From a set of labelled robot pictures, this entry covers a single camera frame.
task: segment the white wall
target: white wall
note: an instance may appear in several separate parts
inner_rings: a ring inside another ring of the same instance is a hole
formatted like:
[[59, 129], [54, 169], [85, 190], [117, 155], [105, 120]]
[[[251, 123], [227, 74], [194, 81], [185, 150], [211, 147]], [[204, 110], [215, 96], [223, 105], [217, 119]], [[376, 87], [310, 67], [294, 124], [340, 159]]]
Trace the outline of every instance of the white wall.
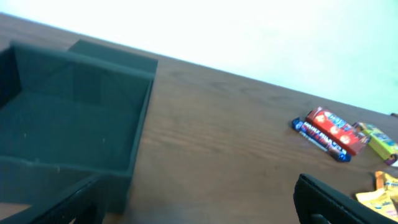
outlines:
[[0, 0], [0, 10], [369, 110], [398, 112], [396, 0]]

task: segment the black object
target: black object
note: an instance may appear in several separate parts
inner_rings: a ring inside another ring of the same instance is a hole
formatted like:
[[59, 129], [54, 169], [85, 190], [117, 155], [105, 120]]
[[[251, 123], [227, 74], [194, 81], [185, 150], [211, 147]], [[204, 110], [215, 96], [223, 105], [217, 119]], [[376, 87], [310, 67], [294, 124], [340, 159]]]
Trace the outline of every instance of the black object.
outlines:
[[294, 205], [301, 224], [396, 224], [307, 174], [298, 178]]
[[0, 52], [0, 201], [35, 204], [105, 174], [108, 211], [123, 212], [156, 66], [85, 41]]
[[92, 175], [70, 186], [56, 197], [41, 202], [0, 221], [0, 224], [102, 223], [106, 201], [101, 186], [105, 177]]

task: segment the blue candy wrapper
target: blue candy wrapper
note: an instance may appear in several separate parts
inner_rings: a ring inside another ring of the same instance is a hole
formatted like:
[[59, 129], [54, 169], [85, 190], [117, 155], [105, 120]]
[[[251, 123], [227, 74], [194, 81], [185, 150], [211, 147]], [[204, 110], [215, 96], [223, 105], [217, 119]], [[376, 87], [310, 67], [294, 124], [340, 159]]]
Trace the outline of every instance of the blue candy wrapper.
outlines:
[[320, 149], [329, 154], [338, 162], [351, 161], [351, 155], [346, 150], [341, 148], [337, 143], [331, 140], [326, 134], [322, 133], [316, 127], [312, 126], [306, 121], [301, 121], [296, 118], [292, 121], [292, 127], [302, 136], [317, 145]]

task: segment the red candy wrapper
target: red candy wrapper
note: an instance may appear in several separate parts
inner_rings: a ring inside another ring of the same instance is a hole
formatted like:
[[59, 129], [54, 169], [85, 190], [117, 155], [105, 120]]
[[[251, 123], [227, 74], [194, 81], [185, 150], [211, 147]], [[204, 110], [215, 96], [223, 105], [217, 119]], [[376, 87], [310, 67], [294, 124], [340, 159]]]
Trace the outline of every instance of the red candy wrapper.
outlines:
[[369, 141], [369, 137], [365, 134], [322, 107], [312, 110], [305, 120], [325, 133], [352, 156], [357, 155]]

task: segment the candy bar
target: candy bar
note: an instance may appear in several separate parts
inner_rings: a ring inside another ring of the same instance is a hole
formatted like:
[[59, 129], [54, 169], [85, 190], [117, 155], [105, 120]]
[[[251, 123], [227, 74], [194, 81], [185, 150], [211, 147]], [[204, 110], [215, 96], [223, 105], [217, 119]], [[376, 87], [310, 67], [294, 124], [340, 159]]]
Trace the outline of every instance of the candy bar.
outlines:
[[365, 134], [322, 107], [312, 110], [305, 120], [325, 133], [352, 156], [357, 155], [368, 143], [369, 138]]
[[357, 122], [353, 126], [370, 137], [369, 146], [379, 154], [387, 165], [398, 167], [398, 144], [394, 140], [375, 125]]
[[336, 161], [349, 162], [351, 160], [351, 155], [310, 123], [296, 118], [292, 121], [292, 127], [320, 149], [327, 152]]

